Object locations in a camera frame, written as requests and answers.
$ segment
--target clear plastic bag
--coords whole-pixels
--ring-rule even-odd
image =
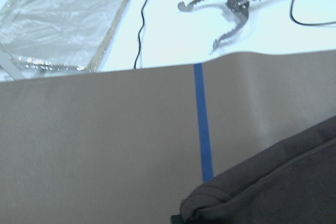
[[[9,0],[0,42],[24,68],[96,71],[129,0]]]

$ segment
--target folded cloth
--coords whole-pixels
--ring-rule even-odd
[[[336,223],[336,117],[197,187],[185,223]]]

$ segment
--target black cable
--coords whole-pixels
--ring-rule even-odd
[[[143,29],[144,26],[145,26],[145,16],[144,16],[143,10],[145,9],[145,6],[146,6],[146,4],[147,4],[147,1],[148,1],[148,0],[145,0],[145,2],[143,3],[143,6],[142,6],[142,8],[141,8],[142,26],[141,26],[141,28],[140,28],[140,30],[139,30],[139,32],[138,32],[138,45],[139,45],[139,49],[138,49],[138,55],[137,55],[137,57],[136,57],[136,59],[135,59],[135,61],[134,61],[134,66],[133,66],[134,69],[137,69],[137,63],[136,63],[136,62],[138,61],[139,55],[140,55],[140,53],[141,53],[141,39],[140,39],[140,33],[141,33],[142,29]]]
[[[325,23],[302,23],[300,21],[297,21],[295,18],[294,18],[294,15],[293,15],[293,7],[294,7],[294,2],[295,0],[292,0],[291,3],[290,3],[290,10],[289,10],[289,17],[290,19],[298,24],[298,25],[301,25],[301,26],[325,26],[325,25],[332,25],[332,24],[336,24],[336,21],[332,21],[332,22],[325,22]]]

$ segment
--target blue tape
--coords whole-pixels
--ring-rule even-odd
[[[202,178],[206,182],[214,177],[209,136],[208,117],[206,112],[205,90],[202,64],[194,65],[195,90],[198,116],[198,132],[201,149]]]

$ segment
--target white surface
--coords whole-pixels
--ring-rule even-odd
[[[289,19],[291,0],[261,0],[250,5],[250,18],[243,31],[226,47],[211,54],[215,38],[233,27],[219,8],[192,13],[177,9],[180,1],[149,0],[145,8],[146,28],[138,66],[144,68],[208,61],[236,51],[294,54],[336,48],[335,26],[303,27]],[[131,69],[138,51],[137,34],[144,0],[131,0],[119,26],[110,56],[101,71]],[[297,0],[294,15],[303,22],[336,19],[333,0]]]

